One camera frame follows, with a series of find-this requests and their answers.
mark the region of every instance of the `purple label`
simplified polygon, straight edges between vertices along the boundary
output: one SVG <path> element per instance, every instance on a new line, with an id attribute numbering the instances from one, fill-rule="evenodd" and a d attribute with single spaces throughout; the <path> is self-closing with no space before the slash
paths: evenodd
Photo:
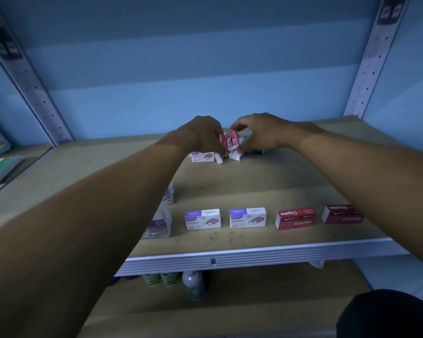
<path id="1" fill-rule="evenodd" d="M 192 217 L 192 216 L 201 216 L 202 215 L 202 211 L 187 211 L 185 212 L 185 218 L 186 217 Z"/>
<path id="2" fill-rule="evenodd" d="M 166 225 L 163 219 L 152 220 L 147 227 L 164 227 Z"/>
<path id="3" fill-rule="evenodd" d="M 231 210 L 231 216 L 247 215 L 246 209 L 233 209 Z"/>

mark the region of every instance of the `hand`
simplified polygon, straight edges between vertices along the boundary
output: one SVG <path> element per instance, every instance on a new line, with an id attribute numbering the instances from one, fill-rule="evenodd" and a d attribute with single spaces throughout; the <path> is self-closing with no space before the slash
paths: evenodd
<path id="1" fill-rule="evenodd" d="M 211 116 L 196 116 L 190 122 L 169 134 L 180 135 L 188 153 L 216 152 L 220 156 L 229 154 L 227 149 L 219 142 L 218 135 L 224 134 L 221 124 Z"/>
<path id="2" fill-rule="evenodd" d="M 253 149 L 292 148 L 298 150 L 305 137 L 322 131 L 313 123 L 291 122 L 269 113 L 243 116 L 231 125 L 231 129 L 236 131 L 247 127 L 252 130 L 252 134 L 248 141 L 238 146 L 239 153 Z"/>

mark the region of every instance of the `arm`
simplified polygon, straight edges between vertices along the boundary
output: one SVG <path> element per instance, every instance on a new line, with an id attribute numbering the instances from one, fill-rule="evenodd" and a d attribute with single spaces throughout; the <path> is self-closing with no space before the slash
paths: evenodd
<path id="1" fill-rule="evenodd" d="M 226 150 L 196 117 L 0 227 L 0 337 L 74 337 L 192 151 Z"/>
<path id="2" fill-rule="evenodd" d="M 423 152 L 330 133 L 270 114 L 238 119 L 253 134 L 239 150 L 292 148 L 375 225 L 423 261 Z"/>

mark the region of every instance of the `forearm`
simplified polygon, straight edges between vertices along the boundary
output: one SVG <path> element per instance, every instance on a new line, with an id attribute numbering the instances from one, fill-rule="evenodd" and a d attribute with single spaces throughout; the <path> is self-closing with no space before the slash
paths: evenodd
<path id="1" fill-rule="evenodd" d="M 0 320 L 24 311 L 28 331 L 20 334 L 78 332 L 188 151 L 183 139 L 168 134 L 1 227 Z"/>
<path id="2" fill-rule="evenodd" d="M 386 234 L 423 260 L 423 153 L 327 131 L 297 148 Z"/>

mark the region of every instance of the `person's right arm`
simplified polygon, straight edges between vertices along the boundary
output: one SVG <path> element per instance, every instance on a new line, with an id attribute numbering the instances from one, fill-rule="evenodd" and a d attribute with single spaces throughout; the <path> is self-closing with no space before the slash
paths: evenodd
<path id="1" fill-rule="evenodd" d="M 423 152 L 353 139 L 268 113 L 244 116 L 231 126 L 237 131 L 247 127 L 253 134 L 240 152 L 297 151 L 375 225 L 423 261 Z"/>

